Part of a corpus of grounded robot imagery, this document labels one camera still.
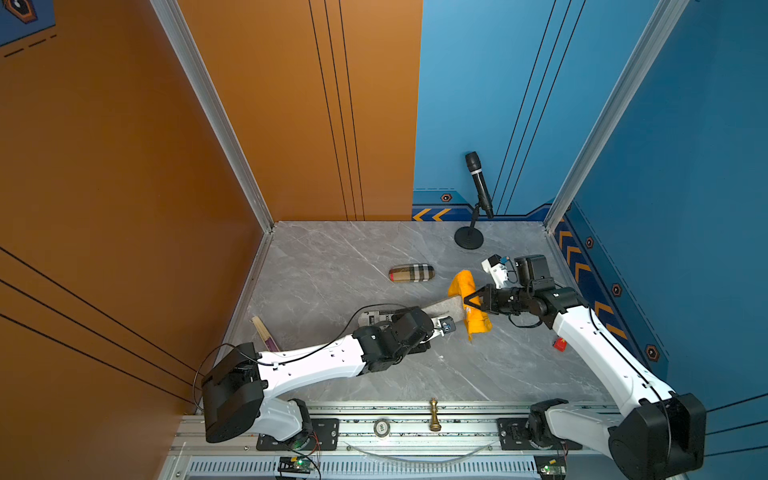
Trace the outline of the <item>yellow microfibre cloth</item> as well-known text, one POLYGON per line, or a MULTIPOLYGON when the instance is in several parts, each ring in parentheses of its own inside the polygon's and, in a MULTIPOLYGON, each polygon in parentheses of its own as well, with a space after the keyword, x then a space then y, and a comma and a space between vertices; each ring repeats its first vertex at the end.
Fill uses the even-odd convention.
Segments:
POLYGON ((448 289, 449 297, 461 297, 462 308, 465 311, 464 324, 469 341, 473 340, 474 334, 488 333, 493 327, 488 314, 480 310, 482 300, 479 297, 471 298, 476 291, 474 277, 469 270, 457 273, 448 289))

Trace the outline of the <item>grey eyeglass case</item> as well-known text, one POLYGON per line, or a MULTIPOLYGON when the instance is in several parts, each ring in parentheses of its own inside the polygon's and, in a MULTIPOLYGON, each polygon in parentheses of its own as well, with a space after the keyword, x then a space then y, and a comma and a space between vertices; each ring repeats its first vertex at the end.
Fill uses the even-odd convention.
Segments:
POLYGON ((421 309, 431 318, 450 316, 455 323, 464 322, 466 311, 460 296, 447 297, 438 302, 422 306, 421 309))

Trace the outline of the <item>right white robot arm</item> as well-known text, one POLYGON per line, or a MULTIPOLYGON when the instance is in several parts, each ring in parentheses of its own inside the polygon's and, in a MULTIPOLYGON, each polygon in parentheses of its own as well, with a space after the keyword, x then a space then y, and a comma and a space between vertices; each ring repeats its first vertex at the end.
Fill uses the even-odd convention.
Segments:
POLYGON ((487 285, 465 305, 486 313, 530 313, 566 341, 600 380, 618 408, 599 414, 563 399, 530 408, 530 439, 541 447, 572 441, 611 458, 628 479, 666 479, 702 467, 706 409, 677 394, 644 367, 571 288, 497 289, 487 285))

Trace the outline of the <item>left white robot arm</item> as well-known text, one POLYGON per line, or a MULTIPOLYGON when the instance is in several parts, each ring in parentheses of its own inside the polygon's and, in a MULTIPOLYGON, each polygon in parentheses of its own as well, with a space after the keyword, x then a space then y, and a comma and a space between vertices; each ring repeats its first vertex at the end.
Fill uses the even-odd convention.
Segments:
POLYGON ((452 317, 411 307, 326 345, 286 352, 258 352, 252 343, 235 346, 202 379, 205 439, 216 444, 255 433, 301 443, 313 433, 308 408, 282 395, 333 379, 383 372, 454 331, 452 317))

